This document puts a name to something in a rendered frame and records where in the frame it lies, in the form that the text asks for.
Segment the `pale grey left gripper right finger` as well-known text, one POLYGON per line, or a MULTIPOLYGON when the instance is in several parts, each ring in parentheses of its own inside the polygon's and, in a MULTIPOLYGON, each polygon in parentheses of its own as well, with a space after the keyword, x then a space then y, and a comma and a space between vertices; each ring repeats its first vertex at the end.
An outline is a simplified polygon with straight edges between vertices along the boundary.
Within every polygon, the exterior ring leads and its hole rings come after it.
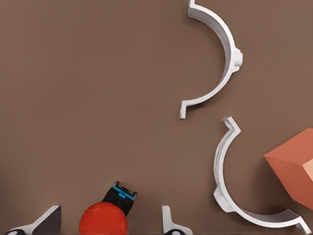
POLYGON ((162 206, 162 232, 163 235, 193 235, 191 229, 175 224, 172 221, 169 206, 162 206))

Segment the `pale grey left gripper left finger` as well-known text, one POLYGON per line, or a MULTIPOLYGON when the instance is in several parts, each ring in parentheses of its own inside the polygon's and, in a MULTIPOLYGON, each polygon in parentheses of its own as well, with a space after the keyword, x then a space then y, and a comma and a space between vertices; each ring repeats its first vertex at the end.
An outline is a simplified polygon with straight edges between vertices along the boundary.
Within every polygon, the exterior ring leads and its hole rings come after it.
POLYGON ((35 222, 13 228, 4 235, 59 235, 61 230, 61 206, 52 206, 35 222))

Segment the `red push button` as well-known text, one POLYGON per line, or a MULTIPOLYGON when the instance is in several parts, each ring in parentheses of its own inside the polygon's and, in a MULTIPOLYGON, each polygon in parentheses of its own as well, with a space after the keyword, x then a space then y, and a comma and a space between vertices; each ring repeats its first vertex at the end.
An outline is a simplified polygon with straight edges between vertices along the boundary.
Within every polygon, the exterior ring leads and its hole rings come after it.
POLYGON ((129 214, 137 192, 120 185, 109 188, 102 201, 89 206, 79 222, 80 235, 128 235, 129 214))

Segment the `orange block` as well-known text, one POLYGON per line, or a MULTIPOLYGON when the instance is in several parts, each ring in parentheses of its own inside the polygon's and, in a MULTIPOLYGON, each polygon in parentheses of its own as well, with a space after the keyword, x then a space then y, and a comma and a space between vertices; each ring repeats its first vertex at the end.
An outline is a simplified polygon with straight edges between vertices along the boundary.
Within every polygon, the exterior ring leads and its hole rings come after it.
POLYGON ((307 128, 264 155, 296 202, 313 210, 313 128, 307 128))

